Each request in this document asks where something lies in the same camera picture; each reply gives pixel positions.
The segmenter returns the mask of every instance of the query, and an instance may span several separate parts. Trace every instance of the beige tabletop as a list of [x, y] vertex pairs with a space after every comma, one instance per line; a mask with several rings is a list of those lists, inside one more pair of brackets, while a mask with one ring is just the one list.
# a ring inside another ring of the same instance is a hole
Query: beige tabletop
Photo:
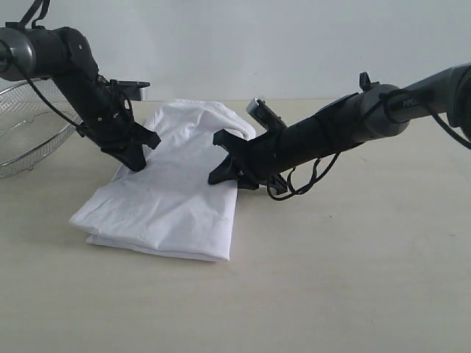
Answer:
[[[268, 103], [292, 124], [327, 101]], [[212, 264], [85, 244], [68, 220], [118, 163], [74, 135], [0, 180], [0, 352], [470, 352], [470, 161], [415, 121], [305, 196], [240, 192]]]

